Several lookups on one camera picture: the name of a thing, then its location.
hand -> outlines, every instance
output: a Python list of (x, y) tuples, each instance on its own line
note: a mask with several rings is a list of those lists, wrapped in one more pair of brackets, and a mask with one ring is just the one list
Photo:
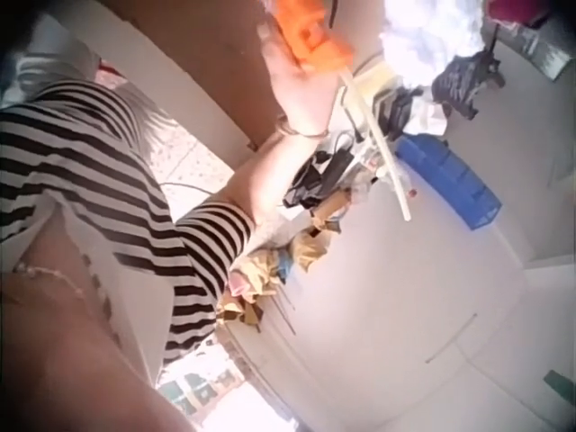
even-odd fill
[(302, 135), (320, 135), (327, 128), (338, 90), (338, 73), (317, 73), (300, 67), (273, 18), (258, 26), (262, 55), (276, 100), (290, 127)]

black and white striped sleeve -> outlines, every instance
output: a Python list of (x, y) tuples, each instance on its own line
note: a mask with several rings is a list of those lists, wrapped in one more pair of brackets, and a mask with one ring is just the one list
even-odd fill
[(214, 331), (216, 305), (226, 288), (230, 267), (254, 228), (254, 222), (241, 209), (225, 202), (206, 202), (176, 223), (198, 284), (175, 287), (165, 364), (194, 350)]

bracelet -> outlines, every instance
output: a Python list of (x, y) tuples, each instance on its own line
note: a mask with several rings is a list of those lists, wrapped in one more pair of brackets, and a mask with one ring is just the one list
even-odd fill
[(317, 135), (304, 135), (303, 133), (299, 133), (297, 130), (292, 129), (286, 115), (282, 115), (278, 118), (278, 121), (276, 122), (276, 130), (282, 133), (285, 137), (294, 137), (300, 135), (301, 137), (308, 138), (309, 140), (323, 140), (330, 134), (328, 129)]

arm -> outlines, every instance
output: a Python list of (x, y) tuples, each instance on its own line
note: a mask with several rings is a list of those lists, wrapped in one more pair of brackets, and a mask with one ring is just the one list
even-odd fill
[[(332, 114), (338, 74), (319, 75), (296, 65), (274, 22), (260, 26), (258, 35), (274, 95), (291, 128), (302, 135), (320, 135)], [(260, 225), (320, 144), (320, 139), (302, 135), (271, 137), (211, 201), (234, 203)]]
[[(322, 134), (332, 114), (338, 75), (317, 75), (298, 67), (273, 22), (260, 27), (258, 35), (274, 94), (290, 127), (302, 135)], [(197, 277), (175, 287), (167, 363), (193, 350), (212, 332), (216, 305), (234, 260), (255, 225), (275, 210), (320, 144), (302, 135), (274, 135), (221, 191), (176, 224)]]

orange object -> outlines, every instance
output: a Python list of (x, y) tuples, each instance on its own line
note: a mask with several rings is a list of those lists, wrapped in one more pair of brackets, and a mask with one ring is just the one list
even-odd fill
[(321, 0), (275, 0), (274, 17), (300, 63), (312, 65), (319, 72), (352, 64), (352, 48), (324, 27), (326, 9)]

